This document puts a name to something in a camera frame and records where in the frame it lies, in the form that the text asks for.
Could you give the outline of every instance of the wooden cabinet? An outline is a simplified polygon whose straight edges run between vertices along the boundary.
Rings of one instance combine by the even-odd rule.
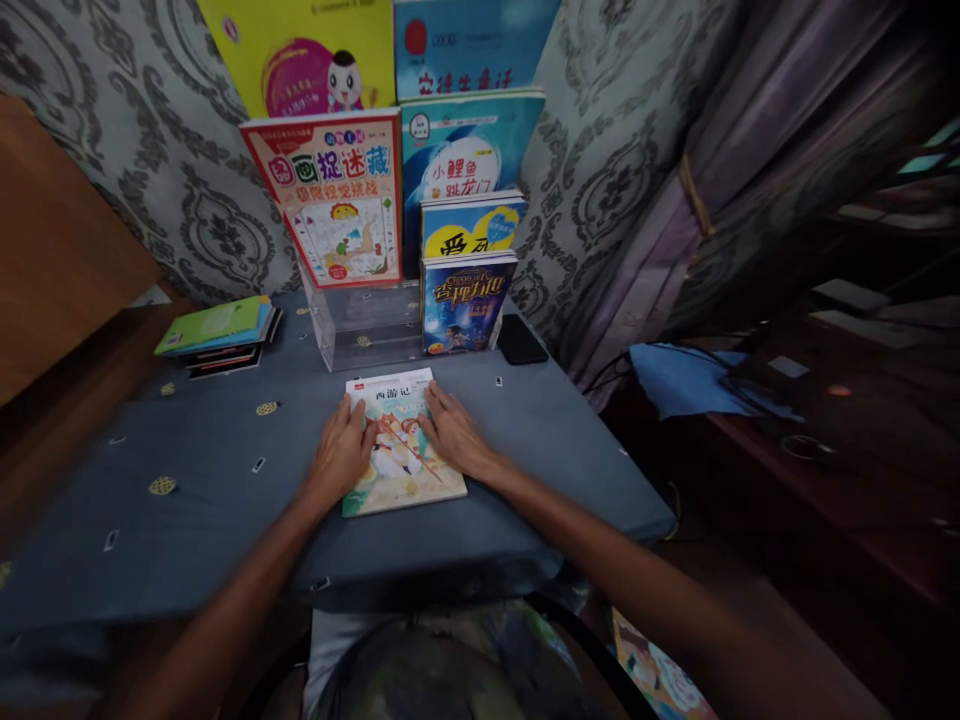
[[[0,405],[163,277],[19,98],[0,96]]]

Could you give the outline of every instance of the stack of books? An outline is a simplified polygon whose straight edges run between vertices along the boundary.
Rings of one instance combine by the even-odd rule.
[[[419,277],[426,354],[494,347],[560,0],[199,6],[313,288]]]
[[[282,316],[266,295],[182,315],[170,324],[154,354],[186,357],[191,380],[255,368]]]

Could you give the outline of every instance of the black phone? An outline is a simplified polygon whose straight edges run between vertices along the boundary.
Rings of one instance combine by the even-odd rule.
[[[527,324],[516,314],[503,316],[497,347],[511,365],[546,362],[550,357]]]

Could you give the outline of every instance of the cartoon character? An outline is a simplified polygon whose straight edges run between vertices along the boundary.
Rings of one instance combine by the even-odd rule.
[[[327,78],[327,103],[330,112],[363,110],[360,97],[363,95],[363,83],[357,61],[347,50],[338,50],[330,63],[330,77]]]
[[[407,418],[400,423],[403,432],[411,439],[410,447],[417,451],[421,460],[427,460],[427,451],[430,448],[430,441],[420,429],[420,421],[417,418]]]
[[[447,352],[467,349],[467,338],[463,334],[463,328],[459,325],[451,325],[447,328]]]
[[[373,446],[371,459],[381,475],[397,479],[420,472],[423,464],[408,447],[407,443],[411,440],[395,417],[384,415],[380,418],[377,430],[377,442]]]

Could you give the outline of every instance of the person's right hand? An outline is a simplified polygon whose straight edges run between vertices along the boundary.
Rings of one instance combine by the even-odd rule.
[[[480,434],[477,421],[460,401],[431,380],[424,392],[433,419],[420,415],[420,427],[437,454],[454,470],[489,482],[509,466],[509,460],[491,448]]]

